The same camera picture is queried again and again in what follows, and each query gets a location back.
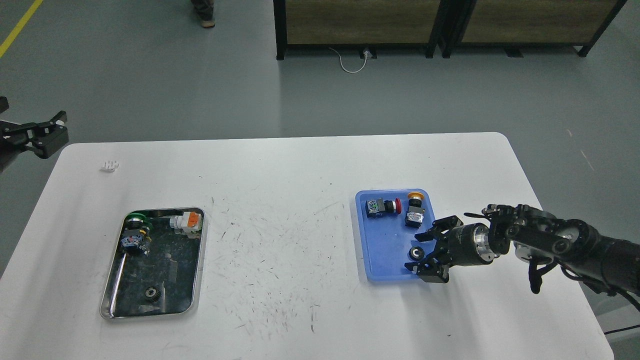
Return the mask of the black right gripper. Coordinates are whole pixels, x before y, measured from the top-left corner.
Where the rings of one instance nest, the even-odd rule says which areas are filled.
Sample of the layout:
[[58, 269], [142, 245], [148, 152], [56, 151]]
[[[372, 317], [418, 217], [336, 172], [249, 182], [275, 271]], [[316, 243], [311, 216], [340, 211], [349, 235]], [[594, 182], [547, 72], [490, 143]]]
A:
[[429, 242], [445, 237], [446, 250], [426, 253], [423, 260], [404, 263], [404, 268], [425, 283], [446, 284], [450, 281], [450, 266], [489, 265], [500, 254], [489, 245], [489, 228], [482, 223], [463, 225], [457, 215], [435, 219], [431, 228], [414, 235], [418, 242]]

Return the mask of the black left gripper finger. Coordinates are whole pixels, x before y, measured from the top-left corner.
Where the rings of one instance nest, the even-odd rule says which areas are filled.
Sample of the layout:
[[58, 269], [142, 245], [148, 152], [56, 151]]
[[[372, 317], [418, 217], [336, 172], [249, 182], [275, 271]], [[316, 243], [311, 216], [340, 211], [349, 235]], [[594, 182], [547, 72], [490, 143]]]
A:
[[13, 160], [24, 152], [33, 152], [41, 159], [52, 157], [68, 144], [67, 112], [59, 111], [48, 121], [24, 124], [1, 121], [2, 160]]

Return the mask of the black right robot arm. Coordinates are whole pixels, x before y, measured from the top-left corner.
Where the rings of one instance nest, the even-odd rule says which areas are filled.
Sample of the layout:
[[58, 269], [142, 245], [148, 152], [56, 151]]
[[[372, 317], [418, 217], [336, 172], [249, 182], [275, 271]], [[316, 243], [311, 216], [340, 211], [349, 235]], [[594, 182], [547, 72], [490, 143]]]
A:
[[637, 243], [602, 235], [581, 219], [561, 219], [539, 208], [490, 203], [480, 214], [487, 224], [463, 224], [452, 215], [436, 219], [416, 234], [420, 243], [432, 242], [429, 253], [412, 255], [407, 271], [426, 283], [446, 284], [455, 266], [490, 265], [510, 248], [528, 264], [528, 281], [539, 294], [543, 276], [558, 268], [569, 280], [594, 293], [622, 296], [639, 307], [640, 248]]

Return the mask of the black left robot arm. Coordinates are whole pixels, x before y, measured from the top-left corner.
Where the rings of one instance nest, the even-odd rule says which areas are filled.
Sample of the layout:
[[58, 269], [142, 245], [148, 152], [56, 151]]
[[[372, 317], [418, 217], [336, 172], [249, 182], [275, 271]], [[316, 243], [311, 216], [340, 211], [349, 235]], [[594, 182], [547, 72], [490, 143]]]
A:
[[67, 112], [58, 111], [50, 120], [14, 123], [0, 121], [0, 165], [3, 172], [25, 152], [49, 159], [69, 143]]

